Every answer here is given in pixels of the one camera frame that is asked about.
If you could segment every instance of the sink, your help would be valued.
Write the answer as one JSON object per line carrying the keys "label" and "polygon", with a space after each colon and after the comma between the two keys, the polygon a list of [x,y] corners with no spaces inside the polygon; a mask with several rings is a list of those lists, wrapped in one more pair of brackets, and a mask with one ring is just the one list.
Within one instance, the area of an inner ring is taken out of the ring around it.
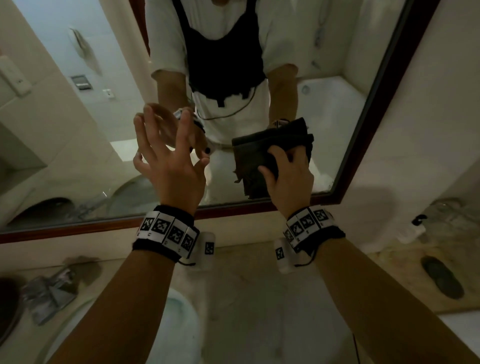
{"label": "sink", "polygon": [[[80,306],[54,339],[43,363],[47,363],[66,337],[73,331],[94,300]],[[162,321],[147,364],[198,364],[201,358],[199,318],[187,299],[169,289]]]}

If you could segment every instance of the dark rag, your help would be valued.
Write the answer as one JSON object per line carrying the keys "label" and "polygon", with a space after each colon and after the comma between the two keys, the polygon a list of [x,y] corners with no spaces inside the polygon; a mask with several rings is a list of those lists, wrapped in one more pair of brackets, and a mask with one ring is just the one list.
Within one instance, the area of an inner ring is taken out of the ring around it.
{"label": "dark rag", "polygon": [[288,151],[296,146],[305,146],[308,161],[312,156],[313,134],[308,134],[303,118],[296,119],[287,125],[276,129],[241,136],[232,139],[235,156],[235,174],[239,183],[243,181],[243,191],[250,200],[268,197],[267,186],[258,166],[266,166],[278,178],[278,168],[275,158],[268,149],[279,146]]}

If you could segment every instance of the marble countertop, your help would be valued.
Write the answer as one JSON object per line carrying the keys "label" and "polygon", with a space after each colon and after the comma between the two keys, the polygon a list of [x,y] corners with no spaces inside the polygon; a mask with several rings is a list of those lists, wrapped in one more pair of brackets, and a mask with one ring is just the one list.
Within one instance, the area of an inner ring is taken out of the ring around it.
{"label": "marble countertop", "polygon": [[[357,363],[353,336],[315,266],[281,275],[272,243],[218,248],[215,260],[210,272],[177,265],[171,283],[199,315],[205,364]],[[0,363],[41,363],[62,323],[102,292],[122,262],[76,266],[86,277],[78,297],[41,327],[25,311],[0,347]],[[10,275],[28,280],[58,270]]]}

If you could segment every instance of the hand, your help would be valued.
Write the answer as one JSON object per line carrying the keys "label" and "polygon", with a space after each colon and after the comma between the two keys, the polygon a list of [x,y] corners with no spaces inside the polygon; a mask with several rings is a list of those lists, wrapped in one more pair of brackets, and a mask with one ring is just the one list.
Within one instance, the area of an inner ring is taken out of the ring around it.
{"label": "hand", "polygon": [[[150,105],[145,105],[143,115],[137,114],[133,123],[139,150],[133,159],[135,168],[152,183],[161,204],[193,215],[204,195],[204,170],[210,159],[204,153],[195,166],[192,164],[189,135],[193,120],[190,111],[186,109],[181,115],[174,151],[167,148],[160,136]],[[148,164],[143,163],[142,156]]]}
{"label": "hand", "polygon": [[[150,102],[148,103],[148,106],[150,106],[154,111],[154,117],[160,132],[160,138],[166,145],[175,148],[175,140],[179,121],[173,115],[173,113],[160,104]],[[190,107],[185,107],[183,109],[188,110],[193,115],[193,110]],[[140,117],[144,116],[144,114],[141,112],[137,113],[137,115]],[[195,149],[197,157],[202,159],[203,152],[207,148],[207,140],[203,130],[198,126],[193,125],[193,127],[190,129],[188,140],[190,147]]]}
{"label": "hand", "polygon": [[301,208],[310,206],[313,188],[313,175],[308,169],[308,158],[304,146],[298,146],[288,151],[293,161],[279,146],[271,146],[268,152],[275,157],[278,166],[278,179],[265,166],[258,170],[264,176],[268,193],[280,213],[289,218]]}

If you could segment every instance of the glass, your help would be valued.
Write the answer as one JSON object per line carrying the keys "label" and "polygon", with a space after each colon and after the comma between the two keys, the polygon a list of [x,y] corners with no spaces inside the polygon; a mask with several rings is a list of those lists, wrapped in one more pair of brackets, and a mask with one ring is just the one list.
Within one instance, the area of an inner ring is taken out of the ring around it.
{"label": "glass", "polygon": [[[1,64],[11,62],[20,79],[15,86],[0,77],[0,231],[140,216],[158,204],[151,184],[132,164],[137,152],[132,121],[146,101],[158,101],[152,74],[183,49],[180,37],[171,54],[161,58],[158,44],[183,30],[174,14],[168,18],[173,35],[159,33],[152,19],[175,10],[145,3],[146,26],[143,0],[130,1],[131,7],[99,0],[5,0],[0,5]],[[266,77],[274,79],[272,71],[285,64],[298,68],[298,107],[291,97],[284,103],[293,105],[314,136],[314,193],[332,189],[403,5],[404,0],[282,0],[276,4],[282,11],[272,12],[257,4]],[[246,11],[246,0],[227,2],[222,12],[215,1],[205,6],[199,16],[213,25],[199,31],[214,37],[230,31]],[[219,30],[222,17],[226,25]],[[278,96],[269,94],[267,80],[246,96],[226,98],[225,110],[232,104],[241,110],[223,120],[229,123],[226,129],[222,125],[225,135],[201,120],[216,149],[205,171],[203,206],[253,202],[243,184],[235,183],[229,140],[266,129],[269,99]],[[205,119],[202,112],[218,112],[215,100],[189,87],[187,97]],[[164,97],[160,103],[168,101]],[[249,119],[256,112],[265,117]]]}

